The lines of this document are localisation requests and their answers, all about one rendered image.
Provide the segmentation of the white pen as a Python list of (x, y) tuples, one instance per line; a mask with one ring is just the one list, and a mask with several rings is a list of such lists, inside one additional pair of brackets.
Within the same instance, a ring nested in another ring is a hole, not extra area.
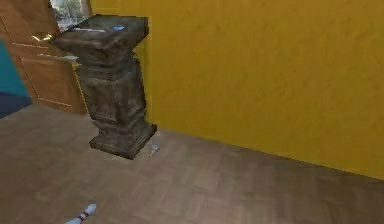
[(101, 30), (101, 29), (78, 28), (78, 27), (73, 28), (73, 31), (99, 32), (99, 33), (105, 33), (106, 32), (106, 30)]

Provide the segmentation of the white pin with red stripes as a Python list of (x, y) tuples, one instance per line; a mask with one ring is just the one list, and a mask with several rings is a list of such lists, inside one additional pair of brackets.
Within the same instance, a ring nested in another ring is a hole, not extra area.
[(89, 216), (91, 216), (96, 211), (97, 206), (95, 204), (90, 204), (81, 214), (77, 217), (65, 222), (64, 224), (82, 224)]

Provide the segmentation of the window with outdoor view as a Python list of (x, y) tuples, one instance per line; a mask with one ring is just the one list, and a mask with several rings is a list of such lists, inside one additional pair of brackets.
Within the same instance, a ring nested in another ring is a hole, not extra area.
[(89, 0), (50, 0), (50, 3), (61, 32), (92, 15)]

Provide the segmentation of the teal and navy bed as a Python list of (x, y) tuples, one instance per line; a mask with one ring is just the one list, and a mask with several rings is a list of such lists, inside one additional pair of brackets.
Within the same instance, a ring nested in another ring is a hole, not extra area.
[(5, 43), (0, 40), (0, 119), (31, 104)]

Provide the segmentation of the dark stone pedestal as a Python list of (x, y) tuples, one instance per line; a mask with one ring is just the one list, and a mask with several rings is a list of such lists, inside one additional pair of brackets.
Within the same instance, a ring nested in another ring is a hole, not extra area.
[[(125, 28), (114, 31), (115, 26)], [(73, 31), (75, 27), (106, 32)], [(96, 14), (50, 40), (78, 57), (76, 74), (98, 128), (90, 141), (93, 149), (132, 160), (157, 130), (145, 118), (142, 71), (134, 52), (148, 34), (146, 17)]]

